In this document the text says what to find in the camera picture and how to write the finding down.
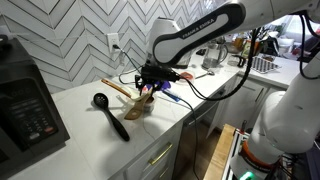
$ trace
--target drawer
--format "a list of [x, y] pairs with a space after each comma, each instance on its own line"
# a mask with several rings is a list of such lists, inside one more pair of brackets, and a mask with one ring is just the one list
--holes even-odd
[[176, 129], [171, 129], [164, 134], [155, 145], [127, 168], [125, 171], [127, 179], [138, 180], [149, 176], [152, 178], [153, 174], [159, 173], [167, 164], [169, 157], [174, 158], [171, 155], [176, 153], [179, 136], [180, 131]]

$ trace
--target electrical outlet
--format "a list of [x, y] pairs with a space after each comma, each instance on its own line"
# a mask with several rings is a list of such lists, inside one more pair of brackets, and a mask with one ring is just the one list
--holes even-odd
[[109, 52], [110, 53], [120, 52], [120, 49], [114, 49], [112, 47], [114, 44], [120, 47], [118, 33], [107, 34], [107, 38], [108, 38], [108, 44], [109, 44]]

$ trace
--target wooden floor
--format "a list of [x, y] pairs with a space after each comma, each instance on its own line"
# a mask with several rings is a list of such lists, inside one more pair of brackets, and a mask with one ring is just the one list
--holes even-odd
[[[199, 177], [199, 179], [203, 179], [204, 175], [206, 174], [207, 168], [210, 164], [211, 157], [213, 155], [214, 149], [219, 141], [219, 137], [221, 134], [221, 131], [214, 130], [213, 133], [208, 137], [208, 139], [205, 139], [206, 134], [203, 134], [201, 132], [201, 126], [198, 127], [199, 130], [199, 144], [198, 144], [198, 151], [197, 151], [197, 161], [196, 161], [196, 173]], [[185, 157], [186, 158], [186, 164], [184, 164], [183, 169], [180, 170], [179, 175], [175, 176], [174, 179], [176, 180], [196, 180], [193, 173], [193, 153], [194, 152], [192, 148], [185, 147], [185, 150], [187, 150], [187, 154], [192, 154], [192, 157]]]

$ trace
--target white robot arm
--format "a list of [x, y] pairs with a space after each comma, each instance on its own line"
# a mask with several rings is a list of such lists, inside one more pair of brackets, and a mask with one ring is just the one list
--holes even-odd
[[[187, 52], [211, 39], [247, 31], [302, 10], [320, 23], [319, 0], [232, 0], [182, 30], [173, 20], [157, 19], [147, 49], [146, 66], [151, 70], [142, 69], [142, 76], [178, 80], [174, 73], [159, 73], [157, 68], [175, 66]], [[308, 76], [320, 75], [320, 53], [304, 72]], [[283, 152], [310, 149], [320, 130], [319, 92], [320, 79], [310, 81], [299, 74], [286, 93], [270, 95], [242, 153], [232, 158], [234, 174], [240, 177], [250, 171], [256, 175], [252, 180], [264, 179]]]

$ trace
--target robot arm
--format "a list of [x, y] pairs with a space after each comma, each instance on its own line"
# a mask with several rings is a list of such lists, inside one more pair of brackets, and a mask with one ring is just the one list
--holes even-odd
[[211, 39], [251, 30], [301, 10], [320, 19], [319, 0], [232, 0], [182, 30], [173, 20], [157, 19], [151, 29], [147, 60], [151, 65], [172, 67], [184, 54]]

